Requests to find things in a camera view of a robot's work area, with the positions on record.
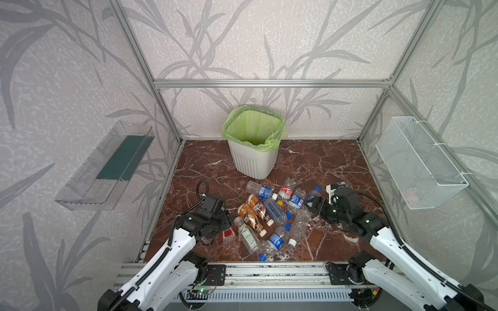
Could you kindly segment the clear square bottle white cap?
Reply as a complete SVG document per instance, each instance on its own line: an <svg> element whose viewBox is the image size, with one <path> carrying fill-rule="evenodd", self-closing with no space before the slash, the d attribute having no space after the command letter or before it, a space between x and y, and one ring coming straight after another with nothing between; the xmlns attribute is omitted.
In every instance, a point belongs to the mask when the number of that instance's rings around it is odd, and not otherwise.
<svg viewBox="0 0 498 311"><path fill-rule="evenodd" d="M237 226L238 234L241 239L241 242L244 244L245 248L249 251L250 254L255 254L261 251L261 243L259 239L256 237L253 230L246 225L244 220L237 216L233 223Z"/></svg>

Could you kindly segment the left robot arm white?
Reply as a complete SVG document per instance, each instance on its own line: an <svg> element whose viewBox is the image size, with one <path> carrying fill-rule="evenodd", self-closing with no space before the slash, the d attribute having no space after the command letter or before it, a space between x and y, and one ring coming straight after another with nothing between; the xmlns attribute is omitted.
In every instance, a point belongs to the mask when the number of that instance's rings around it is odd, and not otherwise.
<svg viewBox="0 0 498 311"><path fill-rule="evenodd" d="M107 290L97 310L164 310L188 286L209 278L207 259L193 250L203 238L215 238L233 225L224 205L206 195L195 210L177 216L167 242L118 291Z"/></svg>

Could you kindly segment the Pepsi bottle blue cap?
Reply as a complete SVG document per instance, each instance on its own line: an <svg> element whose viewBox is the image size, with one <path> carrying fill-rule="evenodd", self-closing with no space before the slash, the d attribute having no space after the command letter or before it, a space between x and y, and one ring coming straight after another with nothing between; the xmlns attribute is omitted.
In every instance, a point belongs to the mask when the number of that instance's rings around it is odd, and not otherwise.
<svg viewBox="0 0 498 311"><path fill-rule="evenodd" d="M313 200L315 199L315 197L320 197L321 190L322 190L322 188L320 186L316 186L314 189L312 189L307 194L306 207L312 207L313 206Z"/></svg>

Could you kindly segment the crushed clear bottle white cap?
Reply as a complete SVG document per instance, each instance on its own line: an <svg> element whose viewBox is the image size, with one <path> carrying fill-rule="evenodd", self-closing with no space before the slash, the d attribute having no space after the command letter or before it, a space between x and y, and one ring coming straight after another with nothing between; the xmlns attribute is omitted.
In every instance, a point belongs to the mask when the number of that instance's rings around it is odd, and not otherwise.
<svg viewBox="0 0 498 311"><path fill-rule="evenodd" d="M295 248L297 243L304 238L310 221L311 213L307 209L301 209L296 213L289 232L289 246Z"/></svg>

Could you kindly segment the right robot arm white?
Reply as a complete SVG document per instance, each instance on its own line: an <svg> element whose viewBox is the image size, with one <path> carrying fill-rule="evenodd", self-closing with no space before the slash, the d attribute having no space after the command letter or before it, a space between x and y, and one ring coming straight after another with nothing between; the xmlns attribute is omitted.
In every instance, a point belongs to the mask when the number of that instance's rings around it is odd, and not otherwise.
<svg viewBox="0 0 498 311"><path fill-rule="evenodd" d="M362 193L337 184L328 185L327 198L309 196L306 207L328 224L343 224L356 237L389 260L383 264L362 251L344 270L333 268L330 276L348 277L355 285L372 283L411 310L491 310L482 292L462 285L423 258L398 235L386 220L364 211Z"/></svg>

